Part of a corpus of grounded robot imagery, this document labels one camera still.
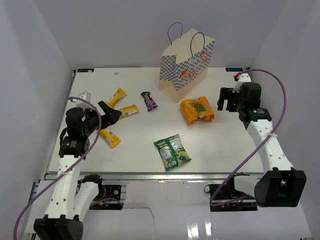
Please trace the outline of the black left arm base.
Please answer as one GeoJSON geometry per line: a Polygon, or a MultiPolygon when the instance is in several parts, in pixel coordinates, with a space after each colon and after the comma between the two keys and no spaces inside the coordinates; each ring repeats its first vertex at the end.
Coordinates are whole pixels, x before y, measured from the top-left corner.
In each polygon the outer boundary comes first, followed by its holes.
{"type": "Polygon", "coordinates": [[[121,185],[104,185],[104,192],[101,197],[95,198],[91,203],[91,206],[94,205],[108,205],[108,204],[119,204],[123,205],[121,202],[121,185]]]}

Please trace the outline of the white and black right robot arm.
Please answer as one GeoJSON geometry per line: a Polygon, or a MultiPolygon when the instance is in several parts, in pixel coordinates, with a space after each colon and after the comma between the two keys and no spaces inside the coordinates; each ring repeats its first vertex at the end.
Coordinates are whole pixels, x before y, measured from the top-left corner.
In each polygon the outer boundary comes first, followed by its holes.
{"type": "Polygon", "coordinates": [[[307,177],[296,170],[272,133],[272,118],[267,109],[260,107],[261,86],[242,83],[238,90],[223,87],[217,109],[237,112],[245,129],[254,141],[263,166],[261,179],[250,175],[236,175],[225,188],[226,195],[236,200],[243,194],[255,199],[259,207],[296,207],[300,201],[307,177]]]}

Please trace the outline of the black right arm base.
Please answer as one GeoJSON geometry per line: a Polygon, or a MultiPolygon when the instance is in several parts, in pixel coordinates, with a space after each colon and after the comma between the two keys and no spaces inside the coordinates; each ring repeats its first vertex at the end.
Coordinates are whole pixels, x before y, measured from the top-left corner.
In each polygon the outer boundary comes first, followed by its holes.
{"type": "MultiPolygon", "coordinates": [[[[210,194],[210,197],[214,194],[219,184],[207,184],[204,187],[204,192],[210,194]]],[[[223,203],[229,200],[234,200],[245,196],[246,194],[234,189],[229,183],[226,184],[216,195],[213,204],[223,203]]],[[[210,207],[212,213],[222,213],[222,212],[250,212],[257,211],[258,206],[256,200],[253,197],[248,197],[246,199],[233,201],[232,203],[223,204],[221,206],[210,207]]]]}

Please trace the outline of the orange mango candy bag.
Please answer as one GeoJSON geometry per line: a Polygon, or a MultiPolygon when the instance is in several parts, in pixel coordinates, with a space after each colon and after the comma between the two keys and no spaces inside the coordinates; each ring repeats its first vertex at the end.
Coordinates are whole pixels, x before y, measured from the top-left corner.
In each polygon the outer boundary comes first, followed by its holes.
{"type": "Polygon", "coordinates": [[[180,109],[189,125],[196,121],[211,122],[215,119],[213,109],[205,96],[183,100],[180,109]]]}

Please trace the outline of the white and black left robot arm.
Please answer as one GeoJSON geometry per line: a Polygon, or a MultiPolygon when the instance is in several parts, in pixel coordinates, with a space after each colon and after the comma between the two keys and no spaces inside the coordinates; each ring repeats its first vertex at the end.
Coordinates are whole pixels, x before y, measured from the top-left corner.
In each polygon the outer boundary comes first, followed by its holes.
{"type": "Polygon", "coordinates": [[[80,179],[82,165],[93,148],[92,133],[114,125],[122,115],[103,101],[98,103],[104,114],[93,105],[73,107],[66,111],[66,127],[59,140],[59,170],[53,182],[53,193],[42,218],[34,221],[33,229],[41,240],[80,240],[83,237],[83,219],[94,199],[105,196],[106,187],[98,174],[80,179]]]}

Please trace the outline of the purple brown candy packet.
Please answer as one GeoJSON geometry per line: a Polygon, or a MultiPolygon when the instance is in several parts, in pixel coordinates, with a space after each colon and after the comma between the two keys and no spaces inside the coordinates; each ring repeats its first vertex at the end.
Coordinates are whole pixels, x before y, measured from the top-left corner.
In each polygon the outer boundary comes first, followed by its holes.
{"type": "Polygon", "coordinates": [[[143,99],[144,99],[144,102],[147,106],[147,110],[150,112],[154,109],[156,109],[158,107],[158,105],[155,103],[155,101],[152,99],[151,97],[151,93],[149,91],[144,91],[140,94],[143,99]]]}

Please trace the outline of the green snack bag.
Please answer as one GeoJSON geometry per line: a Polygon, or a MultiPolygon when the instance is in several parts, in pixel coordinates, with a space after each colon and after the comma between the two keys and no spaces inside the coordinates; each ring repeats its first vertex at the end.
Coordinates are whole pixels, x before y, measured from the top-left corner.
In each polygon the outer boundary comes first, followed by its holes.
{"type": "Polygon", "coordinates": [[[190,162],[192,159],[186,152],[178,134],[155,141],[166,172],[190,162]]]}

